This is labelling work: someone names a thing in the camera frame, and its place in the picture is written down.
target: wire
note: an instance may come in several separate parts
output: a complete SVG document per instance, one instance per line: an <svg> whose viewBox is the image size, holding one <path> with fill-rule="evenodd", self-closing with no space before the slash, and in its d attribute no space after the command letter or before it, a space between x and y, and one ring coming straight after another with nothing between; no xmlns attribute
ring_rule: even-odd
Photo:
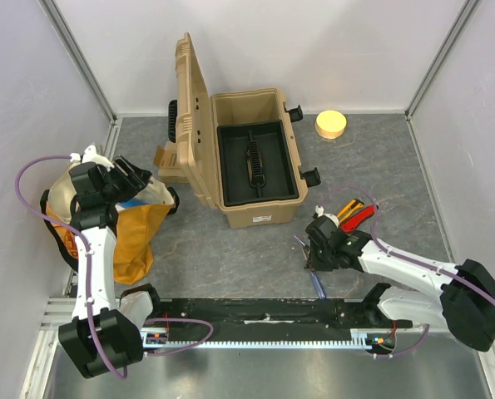
<svg viewBox="0 0 495 399"><path fill-rule="evenodd" d="M71 157L69 155L50 155L50 156L43 156L41 158L37 158L35 160L32 160L31 162L24 165L19 170L19 172L17 173L16 179L14 180L14 190L16 191L17 198L19 199L19 201L22 203L22 205L25 208L27 208L28 210L33 212L36 216L38 216L38 217L40 217L40 218L42 218L48 222L59 225L59 226L63 227L64 229L68 229L69 231L74 233L77 237L79 237L79 239L81 239L81 241L84 244L85 250L87 251L87 273L86 273L86 282L85 282L85 294L86 294L87 298L91 298L92 297L92 253L91 253L92 247L90 245L90 242L88 241L88 239L85 237L85 235L82 232L75 229L71 225L65 224L61 220L50 218L49 216L44 215L42 212L34 209L31 206L31 204L29 204L25 200L25 198L22 195L22 191L20 190L20 180L22 179L22 176L25 173L25 171L27 169L29 169L31 166L33 166L39 162L43 162L44 160L70 160L70 159L71 159ZM127 378L127 367L123 367L123 374L120 374L116 370L114 365L111 363L111 361L109 360L108 356L105 353L105 350L103 349L103 346L101 345L101 341L99 340L99 337L97 336L96 326L94 324L92 302L89 302L89 301L87 301L87 320L88 320L88 327L90 329L90 334L92 335L92 341L94 342L94 346L96 347L97 353L99 354L102 361L105 363L106 368L108 368L108 370L112 374L114 374L114 376L119 378L120 380L125 380ZM181 348L184 351L187 349L190 349L191 347L195 347L197 345L200 345L201 343L206 341L210 337L210 335L214 332L213 326L204 320L196 320L196 319L189 319L189 318L187 318L187 319L162 318L161 319L161 321L165 321L165 322L167 322L168 320L171 322L176 322L176 321L181 320L181 321L186 322L186 323L199 323L199 324L205 324L205 325L210 327L210 332L209 332L209 334L207 334L207 336L205 338L203 338L199 342L196 342L196 344L192 344L192 345L189 345L188 347ZM181 352L181 351L179 351L179 350L170 351L170 352L164 353L164 355L172 354L172 353L178 353L178 352Z"/></svg>
<svg viewBox="0 0 495 399"><path fill-rule="evenodd" d="M371 203L374 205L374 207L376 208L376 212L374 213L373 215L373 220L372 220L372 223L371 223L371 229L370 229L370 233L371 233L371 239L374 241L374 243L379 247L379 249L381 249L384 253L386 254L389 254L395 258L399 258L399 259L402 259L406 262L410 262L411 264L416 264L417 266L421 266L423 268L427 268L428 270L431 270L431 271L434 271L435 273L436 272L440 272L441 274L457 281L458 283L464 285L465 287L469 288L469 289L472 289L475 293L477 293L478 295L480 295L482 298L484 298L486 301L488 301L490 304L492 304L494 307L495 307L495 298L493 298L491 295L489 295L488 293L486 293L485 291L483 291L482 289L480 289L479 287L477 287L476 285L474 285L473 283L467 281L465 278L461 278L459 277L457 274L454 274L454 273L451 273L447 270L443 270L442 268L438 269L436 266L432 265L432 264L427 264L426 262L423 262L421 260L418 260L418 259L414 259L414 258L411 258L407 255L403 255L403 254L399 254L398 252L394 252L394 251L388 251L388 248L385 247L385 245L383 245L379 238L377 237L376 235L376 228L377 228L377 224L378 224L378 221L379 221L379 218L380 218L380 215L382 214L381 210L380 210L380 205L379 205L379 202L366 190L360 188L360 187L356 187L354 185L343 185L341 187L338 187L334 190L331 190L325 197L324 197L324 200L326 200L329 196L332 196L334 195L335 193L339 192L339 191L342 191L342 190L357 190L359 192L361 192L362 194L364 194L368 199L369 201L371 201ZM423 333L423 336L410 348L402 351L402 352L399 352L399 353L395 353L393 355L393 357L396 357L398 356L399 354L405 354L405 353L408 353L410 352L411 350L417 348L418 346L421 345L421 343L423 343L424 339L428 336L428 330L429 330L430 326L427 325L426 328L424 329L424 333Z"/></svg>
<svg viewBox="0 0 495 399"><path fill-rule="evenodd" d="M397 333L394 334L394 347L386 347L386 346L384 346L381 343L379 343L377 345L379 345L382 349L385 349L386 351L389 351L390 353L395 352L395 349L397 348Z"/></svg>
<svg viewBox="0 0 495 399"><path fill-rule="evenodd" d="M397 320L394 320L394 327L391 329L388 337L395 336L397 334Z"/></svg>
<svg viewBox="0 0 495 399"><path fill-rule="evenodd" d="M148 356L165 356L165 355L172 355L173 353L180 353L187 351L188 349L192 349L193 347L198 347L202 343L208 341L208 339L211 337L212 333L214 332L214 326L211 323L207 322L206 320L199 320L196 318L148 318L146 320L146 324L158 323L158 322L204 324L205 326L208 327L208 333L200 341L197 341L190 345L186 345L185 347L179 347L177 349L168 352L158 352L158 353L148 352L147 353Z"/></svg>
<svg viewBox="0 0 495 399"><path fill-rule="evenodd" d="M170 322L166 323L166 332L169 336L170 335Z"/></svg>
<svg viewBox="0 0 495 399"><path fill-rule="evenodd" d="M307 261L308 260L308 255L306 254L306 244L304 243L304 241L302 239L300 239L296 235L294 235L294 238L299 242L300 247L301 247L301 250L303 252L304 260Z"/></svg>

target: round yellow object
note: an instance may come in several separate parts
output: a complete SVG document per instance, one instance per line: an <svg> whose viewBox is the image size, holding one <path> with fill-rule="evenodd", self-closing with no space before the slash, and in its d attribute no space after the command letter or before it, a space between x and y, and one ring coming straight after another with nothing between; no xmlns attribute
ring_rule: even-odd
<svg viewBox="0 0 495 399"><path fill-rule="evenodd" d="M323 111L315 120L315 130L325 139L340 137L346 126L347 119L337 111Z"/></svg>

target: toolbox lid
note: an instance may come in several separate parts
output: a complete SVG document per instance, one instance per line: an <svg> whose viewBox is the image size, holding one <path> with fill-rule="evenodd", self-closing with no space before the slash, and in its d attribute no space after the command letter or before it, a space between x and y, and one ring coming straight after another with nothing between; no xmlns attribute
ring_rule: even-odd
<svg viewBox="0 0 495 399"><path fill-rule="evenodd" d="M177 42L175 59L177 159L199 201L215 208L220 191L211 103L189 33Z"/></svg>

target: white wall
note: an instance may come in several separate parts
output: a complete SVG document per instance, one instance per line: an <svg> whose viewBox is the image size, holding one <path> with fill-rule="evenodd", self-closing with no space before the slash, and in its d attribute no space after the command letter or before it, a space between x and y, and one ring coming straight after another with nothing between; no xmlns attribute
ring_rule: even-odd
<svg viewBox="0 0 495 399"><path fill-rule="evenodd" d="M305 110L403 110L463 0L56 0L119 114L165 114L191 33L209 92L264 86Z"/></svg>
<svg viewBox="0 0 495 399"><path fill-rule="evenodd" d="M495 277L495 0L481 2L414 126L457 261Z"/></svg>
<svg viewBox="0 0 495 399"><path fill-rule="evenodd" d="M107 130L39 3L0 2L0 399L18 396L47 298L62 293L67 271L43 222L18 203L14 177L39 156L103 142ZM25 196L37 204L64 167L32 170Z"/></svg>

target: tan toolbox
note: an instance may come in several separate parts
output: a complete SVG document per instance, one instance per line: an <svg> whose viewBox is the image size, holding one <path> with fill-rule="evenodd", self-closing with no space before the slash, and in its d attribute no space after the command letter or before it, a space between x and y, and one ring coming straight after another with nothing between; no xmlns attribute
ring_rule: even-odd
<svg viewBox="0 0 495 399"><path fill-rule="evenodd" d="M232 229L290 222L320 183L301 173L291 122L278 89L208 96L190 35L176 46L178 164L199 201L223 211Z"/></svg>

